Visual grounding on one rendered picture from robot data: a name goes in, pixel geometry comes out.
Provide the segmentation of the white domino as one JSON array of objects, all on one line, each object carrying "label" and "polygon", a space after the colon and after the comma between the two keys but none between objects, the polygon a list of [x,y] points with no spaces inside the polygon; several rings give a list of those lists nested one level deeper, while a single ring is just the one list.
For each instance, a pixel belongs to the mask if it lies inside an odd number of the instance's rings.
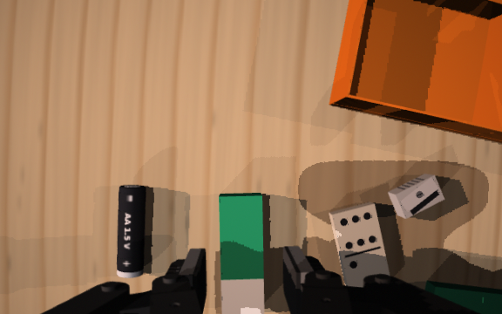
[{"label": "white domino", "polygon": [[375,203],[329,212],[345,285],[363,287],[368,275],[390,275]]}]

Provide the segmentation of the orange rack of three bins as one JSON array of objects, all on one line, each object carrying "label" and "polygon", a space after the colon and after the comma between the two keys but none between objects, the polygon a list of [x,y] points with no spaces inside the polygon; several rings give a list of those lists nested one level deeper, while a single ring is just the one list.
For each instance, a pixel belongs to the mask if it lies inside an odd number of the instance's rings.
[{"label": "orange rack of three bins", "polygon": [[502,143],[502,0],[349,0],[329,105]]}]

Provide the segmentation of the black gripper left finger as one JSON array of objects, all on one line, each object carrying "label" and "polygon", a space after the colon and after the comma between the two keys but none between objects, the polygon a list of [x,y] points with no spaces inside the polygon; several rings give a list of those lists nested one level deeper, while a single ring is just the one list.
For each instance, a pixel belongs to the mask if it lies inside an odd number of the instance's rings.
[{"label": "black gripper left finger", "polygon": [[149,291],[130,294],[128,283],[105,282],[41,314],[203,314],[206,297],[206,249],[190,249]]}]

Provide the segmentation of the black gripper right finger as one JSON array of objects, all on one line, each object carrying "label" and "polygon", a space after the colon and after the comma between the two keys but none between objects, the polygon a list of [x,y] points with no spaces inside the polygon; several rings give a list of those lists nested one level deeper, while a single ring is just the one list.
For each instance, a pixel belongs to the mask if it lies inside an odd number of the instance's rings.
[{"label": "black gripper right finger", "polygon": [[299,246],[283,247],[283,290],[290,314],[480,314],[385,274],[343,285]]}]

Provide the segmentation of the black aa battery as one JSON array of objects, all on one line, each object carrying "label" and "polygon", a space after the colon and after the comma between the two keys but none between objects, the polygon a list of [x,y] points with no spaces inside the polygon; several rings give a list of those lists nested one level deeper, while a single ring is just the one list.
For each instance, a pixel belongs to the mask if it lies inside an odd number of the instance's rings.
[{"label": "black aa battery", "polygon": [[117,275],[134,278],[144,273],[146,187],[119,187]]}]

